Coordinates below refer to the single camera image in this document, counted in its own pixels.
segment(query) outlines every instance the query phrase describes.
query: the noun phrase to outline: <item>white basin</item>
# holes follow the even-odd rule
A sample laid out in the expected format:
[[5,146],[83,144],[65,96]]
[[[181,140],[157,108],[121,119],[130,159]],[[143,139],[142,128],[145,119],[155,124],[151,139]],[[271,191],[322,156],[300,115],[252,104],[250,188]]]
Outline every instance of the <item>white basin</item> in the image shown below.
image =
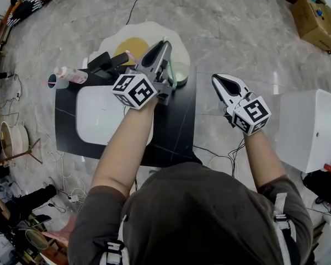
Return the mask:
[[276,152],[304,173],[331,164],[331,93],[318,89],[282,96]]
[[[78,136],[91,144],[107,145],[124,118],[124,106],[112,94],[113,86],[83,87],[76,99]],[[153,121],[147,144],[152,140]]]

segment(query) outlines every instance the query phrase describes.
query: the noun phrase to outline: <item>person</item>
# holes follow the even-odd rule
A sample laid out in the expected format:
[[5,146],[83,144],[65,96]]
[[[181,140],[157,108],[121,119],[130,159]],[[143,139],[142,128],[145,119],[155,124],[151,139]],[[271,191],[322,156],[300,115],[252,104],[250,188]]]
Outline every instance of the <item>person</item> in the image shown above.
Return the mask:
[[[130,109],[105,148],[70,236],[69,264],[304,264],[312,222],[262,131],[244,137],[257,193],[187,162],[155,172],[129,197],[156,103]],[[278,194],[286,194],[284,229],[276,227]]]
[[4,203],[0,199],[0,235],[8,234],[22,220],[26,220],[32,211],[57,194],[54,185],[50,184],[22,197],[13,198]]

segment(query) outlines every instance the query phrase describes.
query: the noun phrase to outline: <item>marble floor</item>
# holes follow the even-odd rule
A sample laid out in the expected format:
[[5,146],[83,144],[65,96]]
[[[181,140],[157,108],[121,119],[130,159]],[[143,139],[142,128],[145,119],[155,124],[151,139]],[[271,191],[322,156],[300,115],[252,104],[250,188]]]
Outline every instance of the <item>marble floor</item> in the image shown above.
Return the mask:
[[[34,152],[41,156],[40,165],[32,158],[19,158],[11,165],[13,178],[23,192],[32,192],[51,183],[67,193],[75,188],[83,195],[92,179],[97,160],[56,151],[54,131],[55,92],[43,81],[56,66],[80,67],[84,57],[96,51],[100,42],[120,30],[129,18],[135,0],[60,0],[34,13],[12,30],[4,50],[3,68],[15,72],[22,82],[22,97],[7,103],[2,116],[10,125],[23,123],[31,142],[41,138]],[[218,109],[218,98],[211,85],[213,73],[229,73],[243,78],[250,89],[264,97],[273,117],[265,128],[275,145],[279,121],[280,94],[322,88],[331,92],[331,56],[300,40],[285,0],[139,0],[130,23],[154,21],[177,31],[191,62],[196,66],[197,98],[194,145],[225,155],[237,148],[242,139],[238,129],[230,127]],[[10,78],[0,81],[0,103],[15,97],[20,88]],[[194,148],[205,165],[212,155]],[[237,178],[254,189],[245,149],[237,156]],[[210,166],[230,172],[230,161],[214,158]],[[285,165],[289,176],[311,207],[315,196],[301,182],[300,172]],[[149,168],[141,167],[139,184]],[[19,194],[18,188],[13,192]],[[52,229],[59,229],[80,203],[71,204],[59,194],[54,202],[67,211],[44,207],[36,213],[53,217]],[[315,223],[321,216],[312,212]]]

